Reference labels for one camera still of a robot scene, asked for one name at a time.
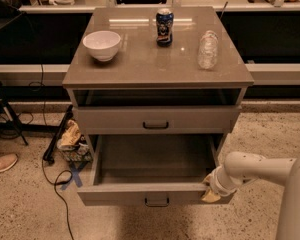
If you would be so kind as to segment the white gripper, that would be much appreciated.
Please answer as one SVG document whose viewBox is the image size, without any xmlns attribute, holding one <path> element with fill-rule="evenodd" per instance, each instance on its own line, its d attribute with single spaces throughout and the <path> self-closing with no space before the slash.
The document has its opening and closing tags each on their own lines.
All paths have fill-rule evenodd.
<svg viewBox="0 0 300 240">
<path fill-rule="evenodd" d="M 208 188 L 201 196 L 201 200 L 205 203 L 215 203 L 221 197 L 233 194 L 242 185 L 242 181 L 230 177 L 224 166 L 218 166 L 204 178 L 203 184 L 210 185 L 212 190 Z"/>
</svg>

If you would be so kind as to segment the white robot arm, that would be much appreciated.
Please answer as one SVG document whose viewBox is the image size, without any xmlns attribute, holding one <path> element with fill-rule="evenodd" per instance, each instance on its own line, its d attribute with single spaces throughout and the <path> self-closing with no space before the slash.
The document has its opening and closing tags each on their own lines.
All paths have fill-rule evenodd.
<svg viewBox="0 0 300 240">
<path fill-rule="evenodd" d="M 231 152 L 204 179 L 207 190 L 201 200 L 217 202 L 257 179 L 284 187 L 276 240 L 300 240 L 300 155 L 268 159 L 258 154 Z"/>
</svg>

